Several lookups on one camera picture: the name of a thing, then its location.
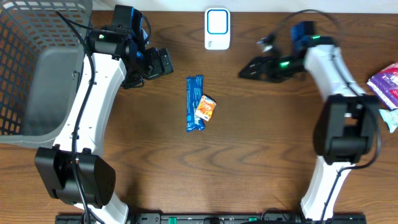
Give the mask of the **purple Carefree pad pack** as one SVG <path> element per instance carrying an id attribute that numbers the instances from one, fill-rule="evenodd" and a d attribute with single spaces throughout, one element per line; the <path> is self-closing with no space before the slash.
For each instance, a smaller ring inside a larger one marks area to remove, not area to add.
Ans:
<path id="1" fill-rule="evenodd" d="M 397 109 L 397 62 L 373 75 L 367 86 L 390 109 Z"/>

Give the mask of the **blue biscuit packet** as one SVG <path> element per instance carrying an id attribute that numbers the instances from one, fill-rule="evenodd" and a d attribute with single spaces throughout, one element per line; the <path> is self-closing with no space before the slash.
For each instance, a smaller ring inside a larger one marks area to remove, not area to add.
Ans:
<path id="1" fill-rule="evenodd" d="M 186 78 L 186 101 L 187 101 L 187 132 L 204 130 L 203 119 L 195 114 L 203 95 L 203 75 Z"/>

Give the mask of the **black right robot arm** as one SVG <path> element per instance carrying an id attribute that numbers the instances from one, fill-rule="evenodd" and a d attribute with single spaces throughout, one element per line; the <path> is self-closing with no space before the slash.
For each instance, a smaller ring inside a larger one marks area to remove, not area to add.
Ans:
<path id="1" fill-rule="evenodd" d="M 312 76 L 324 105 L 313 131 L 317 159 L 308 190 L 300 201 L 300 214 L 305 222 L 331 223 L 334 204 L 348 174 L 375 162 L 372 158 L 358 164 L 371 148 L 376 154 L 381 150 L 378 98 L 356 83 L 339 43 L 330 36 L 318 35 L 314 22 L 293 26 L 290 55 L 280 54 L 274 43 L 276 37 L 273 31 L 260 39 L 258 45 L 266 55 L 253 58 L 238 75 L 269 83 L 284 82 L 300 72 Z"/>

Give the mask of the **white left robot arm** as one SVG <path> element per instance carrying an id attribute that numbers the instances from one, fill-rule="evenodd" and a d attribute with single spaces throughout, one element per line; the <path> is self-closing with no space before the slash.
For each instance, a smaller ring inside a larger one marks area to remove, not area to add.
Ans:
<path id="1" fill-rule="evenodd" d="M 85 57 L 80 84 L 63 128 L 34 163 L 50 197 L 83 210 L 83 223 L 128 223 L 116 195 L 115 170 L 103 159 L 109 114 L 120 88 L 140 88 L 174 68 L 166 48 L 148 47 L 152 30 L 143 13 L 116 5 L 110 25 L 80 38 Z"/>

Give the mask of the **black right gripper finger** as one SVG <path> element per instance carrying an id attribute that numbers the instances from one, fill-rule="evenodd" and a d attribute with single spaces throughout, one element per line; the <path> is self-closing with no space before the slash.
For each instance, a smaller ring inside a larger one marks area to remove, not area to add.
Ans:
<path id="1" fill-rule="evenodd" d="M 241 70 L 238 76 L 248 80 L 267 80 L 267 75 L 259 70 Z"/>
<path id="2" fill-rule="evenodd" d="M 267 64 L 269 61 L 268 56 L 254 57 L 249 63 L 243 68 L 244 70 L 267 70 Z"/>

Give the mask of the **mint green wipes packet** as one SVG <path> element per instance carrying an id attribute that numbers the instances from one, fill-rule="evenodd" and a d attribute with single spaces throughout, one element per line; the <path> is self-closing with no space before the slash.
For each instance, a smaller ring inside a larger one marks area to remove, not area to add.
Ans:
<path id="1" fill-rule="evenodd" d="M 379 109 L 380 115 L 383 119 L 383 121 L 387 124 L 389 128 L 389 132 L 393 133 L 397 127 L 397 110 L 385 110 L 385 109 Z"/>

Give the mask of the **orange tissue packet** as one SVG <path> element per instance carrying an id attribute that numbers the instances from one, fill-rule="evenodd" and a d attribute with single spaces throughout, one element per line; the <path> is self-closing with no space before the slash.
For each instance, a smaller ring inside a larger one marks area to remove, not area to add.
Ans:
<path id="1" fill-rule="evenodd" d="M 213 115 L 216 107 L 216 101 L 203 95 L 200 98 L 200 102 L 195 110 L 195 115 L 205 121 L 209 121 Z"/>

